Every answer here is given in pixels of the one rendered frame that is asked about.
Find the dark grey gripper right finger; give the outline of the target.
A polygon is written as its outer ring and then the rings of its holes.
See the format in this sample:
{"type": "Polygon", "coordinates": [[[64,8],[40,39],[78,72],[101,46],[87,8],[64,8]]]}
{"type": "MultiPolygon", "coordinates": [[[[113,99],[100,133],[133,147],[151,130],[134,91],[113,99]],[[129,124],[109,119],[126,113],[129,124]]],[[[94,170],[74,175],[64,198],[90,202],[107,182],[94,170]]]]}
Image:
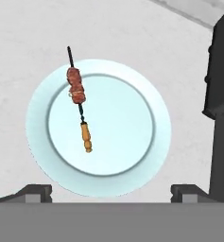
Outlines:
{"type": "Polygon", "coordinates": [[[213,203],[214,200],[194,184],[173,184],[170,188],[172,203],[213,203]]]}

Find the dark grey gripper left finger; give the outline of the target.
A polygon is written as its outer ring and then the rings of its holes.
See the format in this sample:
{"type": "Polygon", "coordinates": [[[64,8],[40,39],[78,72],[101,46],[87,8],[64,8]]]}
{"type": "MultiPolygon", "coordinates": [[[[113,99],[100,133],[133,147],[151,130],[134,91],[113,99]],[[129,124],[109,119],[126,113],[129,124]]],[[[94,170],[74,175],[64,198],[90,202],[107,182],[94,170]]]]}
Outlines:
{"type": "Polygon", "coordinates": [[[28,184],[16,194],[0,198],[8,203],[51,203],[52,186],[50,184],[28,184]]]}

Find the pale blue round plate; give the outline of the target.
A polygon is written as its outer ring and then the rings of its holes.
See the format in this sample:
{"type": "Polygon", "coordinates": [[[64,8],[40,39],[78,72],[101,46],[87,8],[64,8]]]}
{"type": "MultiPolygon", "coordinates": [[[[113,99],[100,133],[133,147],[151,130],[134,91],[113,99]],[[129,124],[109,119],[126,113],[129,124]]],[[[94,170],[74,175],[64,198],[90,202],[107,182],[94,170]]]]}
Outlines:
{"type": "Polygon", "coordinates": [[[67,68],[34,92],[26,137],[35,161],[60,186],[88,197],[125,195],[162,167],[171,123],[160,93],[141,74],[111,60],[80,60],[86,101],[68,95],[67,68]]]}

